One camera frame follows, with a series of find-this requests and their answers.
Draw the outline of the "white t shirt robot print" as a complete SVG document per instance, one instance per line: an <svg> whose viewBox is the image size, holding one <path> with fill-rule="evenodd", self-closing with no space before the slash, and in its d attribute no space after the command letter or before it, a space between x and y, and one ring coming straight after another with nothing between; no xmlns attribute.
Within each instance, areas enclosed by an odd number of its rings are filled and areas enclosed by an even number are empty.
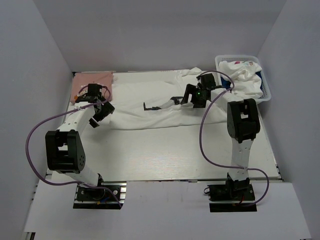
<svg viewBox="0 0 320 240"><path fill-rule="evenodd" d="M182 97L188 84L197 84L201 69L119 73L113 78L112 105L109 117L113 130L145 130L205 123L223 123L227 114L213 105L208 113L195 108L191 102L176 104L174 97Z"/></svg>

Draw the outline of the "white t shirt colourful print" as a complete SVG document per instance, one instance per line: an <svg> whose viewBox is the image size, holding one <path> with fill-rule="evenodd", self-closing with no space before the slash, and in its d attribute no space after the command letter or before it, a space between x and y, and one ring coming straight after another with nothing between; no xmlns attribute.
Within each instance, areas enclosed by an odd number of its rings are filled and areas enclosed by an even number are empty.
<svg viewBox="0 0 320 240"><path fill-rule="evenodd" d="M221 61L219 70L228 75L234 82L233 93L239 97L259 99L263 96L260 89L261 79L256 72L262 70L261 66L254 61Z"/></svg>

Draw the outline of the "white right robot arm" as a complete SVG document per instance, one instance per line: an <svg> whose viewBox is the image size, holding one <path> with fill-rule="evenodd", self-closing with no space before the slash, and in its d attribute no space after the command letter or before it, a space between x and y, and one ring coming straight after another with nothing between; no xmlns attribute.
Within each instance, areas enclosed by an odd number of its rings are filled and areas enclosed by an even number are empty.
<svg viewBox="0 0 320 240"><path fill-rule="evenodd" d="M260 132L257 103L253 98L242 99L233 93L235 82L226 74L230 82L229 88L216 85L211 71L198 75L197 85L187 84L181 104L187 104L189 98L194 108L205 108L208 101L212 106L216 103L226 112L227 132L232 141L230 166L212 162L221 168L228 168L226 195L236 200L244 193L249 184L249 158L254 139Z"/></svg>

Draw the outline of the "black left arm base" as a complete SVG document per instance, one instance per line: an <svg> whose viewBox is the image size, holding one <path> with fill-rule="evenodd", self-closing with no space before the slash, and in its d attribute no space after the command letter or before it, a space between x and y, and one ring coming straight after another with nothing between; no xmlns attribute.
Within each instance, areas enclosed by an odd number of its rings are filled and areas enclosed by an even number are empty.
<svg viewBox="0 0 320 240"><path fill-rule="evenodd" d="M103 182L105 189L93 189L78 185L73 202L74 209L120 210L125 202L126 182Z"/></svg>

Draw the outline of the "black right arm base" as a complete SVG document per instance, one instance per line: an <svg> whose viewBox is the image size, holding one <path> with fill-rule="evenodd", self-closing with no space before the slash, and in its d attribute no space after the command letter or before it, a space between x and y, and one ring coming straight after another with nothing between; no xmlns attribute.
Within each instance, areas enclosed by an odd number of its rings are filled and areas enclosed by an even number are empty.
<svg viewBox="0 0 320 240"><path fill-rule="evenodd" d="M225 184L208 185L203 193L209 197L209 211L211 213L244 213L257 212L257 205L253 186L231 196Z"/></svg>

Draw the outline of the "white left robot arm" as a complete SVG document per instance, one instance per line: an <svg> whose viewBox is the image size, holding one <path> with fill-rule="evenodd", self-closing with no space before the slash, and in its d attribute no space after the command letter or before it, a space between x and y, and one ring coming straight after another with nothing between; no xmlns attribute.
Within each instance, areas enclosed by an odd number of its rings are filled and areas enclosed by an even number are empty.
<svg viewBox="0 0 320 240"><path fill-rule="evenodd" d="M87 125L97 128L100 121L114 112L110 96L107 86L89 83L86 92L75 100L62 125L45 135L48 168L79 184L89 185L88 193L96 200L105 196L106 187L99 183L100 175L86 166L81 135Z"/></svg>

